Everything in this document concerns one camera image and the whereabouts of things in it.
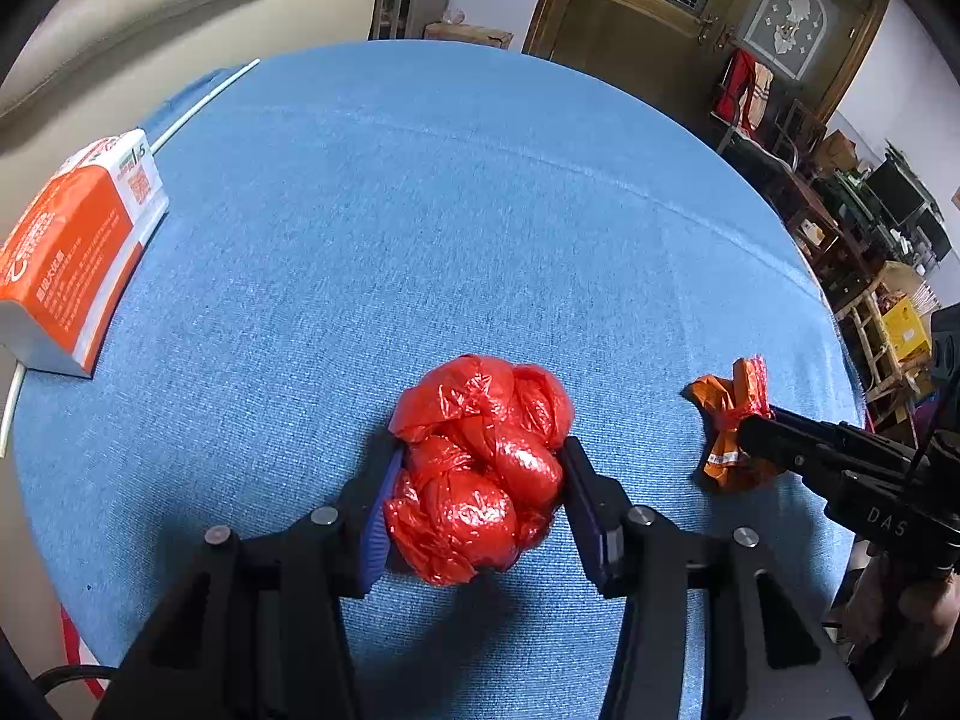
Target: red plastic bag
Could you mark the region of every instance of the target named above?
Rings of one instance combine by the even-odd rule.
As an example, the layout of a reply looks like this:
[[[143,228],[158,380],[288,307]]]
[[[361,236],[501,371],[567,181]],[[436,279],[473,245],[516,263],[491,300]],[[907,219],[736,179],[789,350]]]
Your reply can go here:
[[[465,583],[543,541],[563,486],[553,453],[572,423],[563,385],[538,365],[464,355],[407,389],[390,430],[408,449],[384,514],[416,574]]]

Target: blue tablecloth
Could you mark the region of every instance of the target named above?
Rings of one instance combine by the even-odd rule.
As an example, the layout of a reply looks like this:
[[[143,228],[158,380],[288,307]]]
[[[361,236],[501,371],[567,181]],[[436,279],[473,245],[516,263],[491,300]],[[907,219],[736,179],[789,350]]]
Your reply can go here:
[[[267,533],[332,499],[400,391],[467,351],[555,371],[632,499],[751,525],[813,613],[832,597],[851,537],[796,479],[724,498],[691,480],[697,376],[761,353],[784,408],[856,420],[859,395],[775,214],[670,119],[530,57],[384,41],[264,61],[157,164],[170,214],[96,375],[29,373],[14,428],[37,545],[104,662],[206,527]],[[390,574],[344,617],[370,717],[560,720],[596,716],[621,610],[561,512],[506,574]]]

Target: beige sofa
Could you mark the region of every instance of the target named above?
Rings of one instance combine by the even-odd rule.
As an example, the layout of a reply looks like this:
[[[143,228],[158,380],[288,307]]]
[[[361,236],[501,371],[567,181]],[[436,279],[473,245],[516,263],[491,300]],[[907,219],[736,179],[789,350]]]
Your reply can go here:
[[[66,156],[196,77],[365,40],[371,18],[373,0],[60,0],[0,85],[0,234]]]

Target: silver bolt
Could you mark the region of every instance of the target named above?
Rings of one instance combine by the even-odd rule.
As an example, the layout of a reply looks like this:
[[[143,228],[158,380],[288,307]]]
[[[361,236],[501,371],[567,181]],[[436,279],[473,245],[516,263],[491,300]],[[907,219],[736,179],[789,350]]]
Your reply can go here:
[[[226,525],[214,525],[203,534],[203,540],[211,546],[219,546],[230,538],[230,528]]]
[[[310,521],[314,525],[332,525],[340,513],[332,506],[320,506],[310,512]]]
[[[733,531],[733,540],[741,547],[752,549],[760,543],[760,536],[757,536],[757,531],[753,528],[737,528]]]
[[[627,512],[627,519],[635,525],[653,525],[656,512],[649,506],[632,506]]]

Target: qr code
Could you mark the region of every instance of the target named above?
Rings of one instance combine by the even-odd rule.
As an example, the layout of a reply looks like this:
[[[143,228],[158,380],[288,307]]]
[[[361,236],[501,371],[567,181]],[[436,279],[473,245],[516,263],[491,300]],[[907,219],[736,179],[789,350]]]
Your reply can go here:
[[[144,172],[142,165],[127,179],[127,185],[130,187],[130,191],[133,192],[133,198],[136,200],[137,205],[143,205],[143,201],[147,199],[147,195],[150,194],[150,179],[147,178],[147,173]]]

